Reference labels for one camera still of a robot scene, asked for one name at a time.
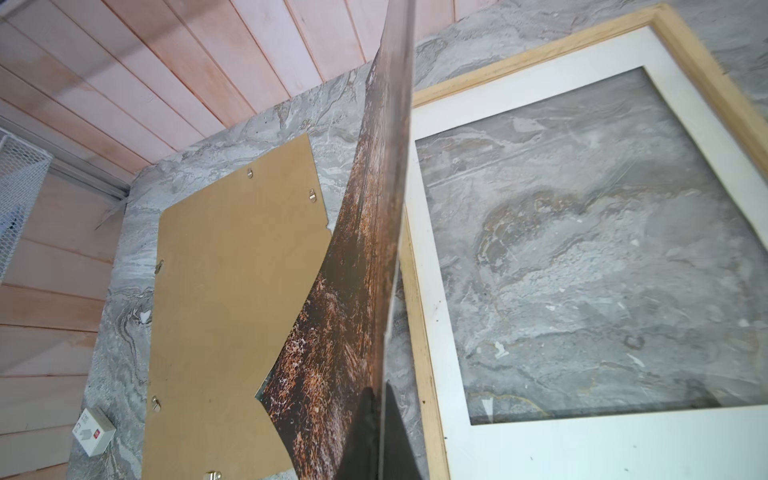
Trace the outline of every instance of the wood plank wall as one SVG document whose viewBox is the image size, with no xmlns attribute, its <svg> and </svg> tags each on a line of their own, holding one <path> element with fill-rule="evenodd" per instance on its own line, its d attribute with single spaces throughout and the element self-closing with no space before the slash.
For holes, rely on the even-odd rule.
<svg viewBox="0 0 768 480">
<path fill-rule="evenodd" d="M 0 478 L 64 478 L 66 465 L 46 467 L 69 458 L 122 224 L 101 223 L 114 202 L 49 174 L 0 285 Z"/>
<path fill-rule="evenodd" d="M 417 40 L 497 0 L 417 0 Z M 120 179 L 373 60 L 387 0 L 29 0 L 0 116 Z"/>
</svg>

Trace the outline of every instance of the white debris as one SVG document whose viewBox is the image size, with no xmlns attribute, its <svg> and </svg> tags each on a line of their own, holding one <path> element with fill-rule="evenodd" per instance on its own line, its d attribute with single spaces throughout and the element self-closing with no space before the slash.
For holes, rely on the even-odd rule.
<svg viewBox="0 0 768 480">
<path fill-rule="evenodd" d="M 509 352 L 504 348 L 504 346 L 501 343 L 496 342 L 493 344 L 493 346 L 496 347 L 496 349 L 498 350 L 498 352 L 496 352 L 496 355 L 494 355 L 497 359 L 500 359 L 503 356 L 509 355 Z"/>
<path fill-rule="evenodd" d="M 489 422 L 493 423 L 493 397 L 480 401 L 482 402 L 482 408 L 485 409 L 485 414 L 488 416 Z"/>
<path fill-rule="evenodd" d="M 628 356 L 629 358 L 631 358 L 631 359 L 632 359 L 632 361 L 633 361 L 633 362 L 635 362 L 636 364 L 638 364 L 638 365 L 639 365 L 641 368 L 643 368 L 643 369 L 645 368 L 645 364 L 643 363 L 643 361 L 642 361 L 642 360 L 638 359 L 636 356 L 634 356 L 634 355 L 631 355 L 631 354 L 629 354 L 629 353 L 627 354 L 627 356 Z"/>
</svg>

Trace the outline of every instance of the glass pane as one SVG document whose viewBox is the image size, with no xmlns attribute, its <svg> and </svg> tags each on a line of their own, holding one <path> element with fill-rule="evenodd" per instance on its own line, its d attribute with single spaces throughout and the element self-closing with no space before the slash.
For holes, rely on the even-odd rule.
<svg viewBox="0 0 768 480">
<path fill-rule="evenodd" d="M 768 400 L 768 255 L 643 70 L 416 145 L 473 424 Z"/>
</svg>

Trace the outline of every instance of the wire mesh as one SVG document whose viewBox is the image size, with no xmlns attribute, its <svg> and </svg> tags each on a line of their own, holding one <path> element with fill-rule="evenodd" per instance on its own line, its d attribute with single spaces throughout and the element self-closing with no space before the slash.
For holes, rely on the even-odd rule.
<svg viewBox="0 0 768 480">
<path fill-rule="evenodd" d="M 0 128 L 0 282 L 53 156 Z"/>
</svg>

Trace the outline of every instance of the gray marble surface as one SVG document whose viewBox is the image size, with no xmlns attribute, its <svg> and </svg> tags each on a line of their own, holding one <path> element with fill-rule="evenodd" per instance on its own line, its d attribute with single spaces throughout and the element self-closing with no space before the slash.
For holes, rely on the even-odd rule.
<svg viewBox="0 0 768 480">
<path fill-rule="evenodd" d="M 768 402 L 768 253 L 641 69 L 416 145 L 472 423 Z"/>
<path fill-rule="evenodd" d="M 417 89 L 427 87 L 652 3 L 505 0 L 422 41 L 416 49 L 415 86 Z M 768 2 L 681 0 L 670 3 L 747 96 L 768 115 Z M 85 405 L 104 410 L 118 433 L 109 449 L 96 458 L 86 457 L 80 447 L 73 444 L 67 478 L 141 477 L 151 321 L 143 324 L 139 315 L 152 308 L 157 224 L 161 212 L 306 132 L 317 163 L 329 227 L 333 228 L 354 157 L 368 68 L 365 65 L 335 78 L 141 172 L 127 203 L 84 398 Z M 606 122 L 605 127 L 610 126 L 611 122 Z M 419 405 L 402 301 L 398 308 L 396 334 L 387 358 L 388 376 L 395 384 L 419 465 L 425 470 Z M 744 341 L 755 347 L 751 340 Z M 639 340 L 628 342 L 636 346 Z M 739 344 L 737 348 L 748 347 Z"/>
</svg>

